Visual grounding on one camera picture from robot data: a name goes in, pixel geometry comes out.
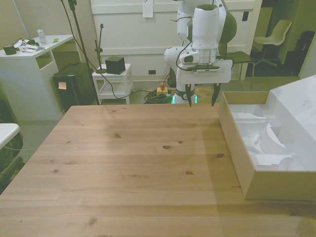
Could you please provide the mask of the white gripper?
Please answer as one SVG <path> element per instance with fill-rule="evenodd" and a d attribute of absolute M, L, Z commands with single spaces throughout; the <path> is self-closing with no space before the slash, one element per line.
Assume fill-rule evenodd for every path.
<path fill-rule="evenodd" d="M 197 65 L 197 64 L 180 64 L 183 69 L 193 67 L 192 71 L 184 71 L 177 69 L 176 81 L 178 84 L 186 84 L 185 92 L 190 107 L 194 101 L 195 86 L 193 84 L 214 83 L 214 92 L 211 99 L 211 106 L 214 106 L 221 88 L 221 83 L 228 83 L 231 80 L 231 68 L 233 61 L 217 60 L 213 64 Z"/>

